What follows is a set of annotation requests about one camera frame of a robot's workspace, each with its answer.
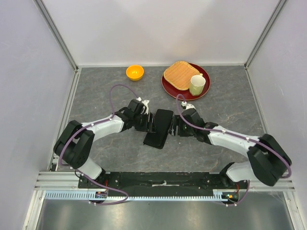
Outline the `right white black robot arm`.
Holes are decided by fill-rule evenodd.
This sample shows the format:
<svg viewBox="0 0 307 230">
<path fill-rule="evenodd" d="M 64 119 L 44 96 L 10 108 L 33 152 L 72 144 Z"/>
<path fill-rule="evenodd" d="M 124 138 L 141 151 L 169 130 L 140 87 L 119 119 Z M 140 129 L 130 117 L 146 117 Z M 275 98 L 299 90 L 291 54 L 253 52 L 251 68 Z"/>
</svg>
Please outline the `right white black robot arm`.
<svg viewBox="0 0 307 230">
<path fill-rule="evenodd" d="M 274 186 L 279 179 L 291 175 L 292 161 L 273 136 L 243 135 L 217 123 L 204 122 L 193 107 L 174 116 L 169 132 L 173 136 L 195 137 L 199 142 L 224 147 L 247 158 L 245 162 L 231 162 L 220 171 L 219 181 L 224 188 L 253 180 Z"/>
</svg>

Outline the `black zip tool case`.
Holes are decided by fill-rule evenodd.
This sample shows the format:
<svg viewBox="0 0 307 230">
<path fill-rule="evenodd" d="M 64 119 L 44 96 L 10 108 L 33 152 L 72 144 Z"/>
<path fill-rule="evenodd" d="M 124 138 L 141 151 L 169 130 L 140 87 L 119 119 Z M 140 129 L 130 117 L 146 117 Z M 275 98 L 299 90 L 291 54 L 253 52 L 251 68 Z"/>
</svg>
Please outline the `black zip tool case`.
<svg viewBox="0 0 307 230">
<path fill-rule="evenodd" d="M 162 149 L 165 145 L 169 128 L 172 123 L 174 112 L 171 110 L 158 109 L 154 117 L 155 133 L 147 133 L 143 141 L 144 145 Z"/>
</svg>

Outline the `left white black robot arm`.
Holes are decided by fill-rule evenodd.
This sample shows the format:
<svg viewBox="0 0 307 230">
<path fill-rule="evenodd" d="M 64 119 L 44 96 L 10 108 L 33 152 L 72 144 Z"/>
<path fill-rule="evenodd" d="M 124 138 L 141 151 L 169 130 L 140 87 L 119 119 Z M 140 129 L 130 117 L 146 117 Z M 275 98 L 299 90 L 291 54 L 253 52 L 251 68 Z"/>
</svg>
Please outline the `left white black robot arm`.
<svg viewBox="0 0 307 230">
<path fill-rule="evenodd" d="M 154 113 L 149 111 L 148 100 L 133 99 L 129 105 L 113 112 L 106 118 L 88 123 L 70 121 L 57 140 L 53 152 L 73 169 L 89 177 L 89 184 L 101 188 L 105 184 L 105 170 L 90 157 L 92 144 L 111 134 L 130 128 L 155 133 Z"/>
</svg>

